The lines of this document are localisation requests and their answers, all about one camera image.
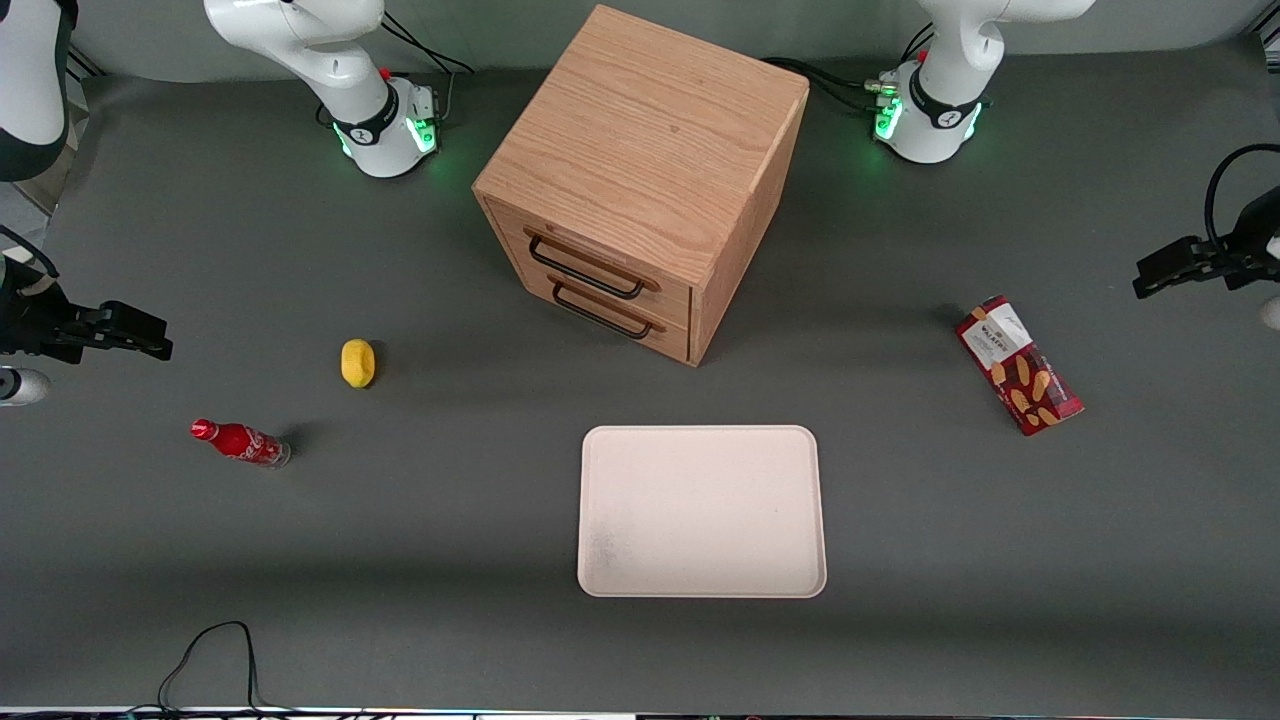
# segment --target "bottle cap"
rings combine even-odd
[[[191,437],[196,439],[210,441],[216,436],[218,423],[201,418],[191,424]]]

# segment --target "red bottle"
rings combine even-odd
[[[232,460],[243,460],[276,470],[283,468],[293,451],[289,443],[239,423],[218,423],[200,419],[191,424],[191,437],[202,439]]]

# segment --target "bottle label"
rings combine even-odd
[[[283,452],[280,441],[253,428],[244,428],[244,432],[248,433],[248,445],[244,447],[244,452],[236,456],[237,460],[255,465],[274,465],[280,459]]]

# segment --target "wooden drawer cabinet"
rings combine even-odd
[[[808,94],[600,5],[472,190],[531,293],[698,365],[777,209]]]

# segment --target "wall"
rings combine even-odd
[[[927,18],[911,0],[612,0],[618,9],[750,55],[897,54]],[[424,44],[476,67],[550,67],[594,0],[387,0]],[[1009,26],[1012,53],[1166,50],[1235,35],[1267,0],[1098,0],[1083,18]],[[223,42],[200,0],[81,0],[74,42],[108,70],[183,82],[285,77]],[[426,69],[384,32],[361,41],[393,69]]]

